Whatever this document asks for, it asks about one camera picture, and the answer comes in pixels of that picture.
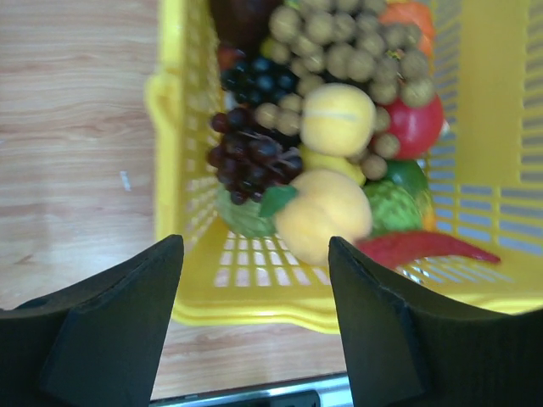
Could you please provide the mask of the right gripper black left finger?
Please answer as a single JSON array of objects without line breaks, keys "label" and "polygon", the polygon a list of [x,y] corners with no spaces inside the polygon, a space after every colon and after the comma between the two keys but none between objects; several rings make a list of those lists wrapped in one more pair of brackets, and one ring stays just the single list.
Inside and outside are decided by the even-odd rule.
[{"label": "right gripper black left finger", "polygon": [[170,235],[1,312],[3,406],[147,406],[184,256]]}]

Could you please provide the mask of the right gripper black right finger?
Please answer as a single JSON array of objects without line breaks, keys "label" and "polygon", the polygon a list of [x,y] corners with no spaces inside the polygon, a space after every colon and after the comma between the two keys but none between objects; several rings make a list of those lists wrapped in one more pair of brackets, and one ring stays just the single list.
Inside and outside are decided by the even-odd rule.
[{"label": "right gripper black right finger", "polygon": [[356,406],[539,406],[542,313],[456,301],[343,238],[328,263]]}]

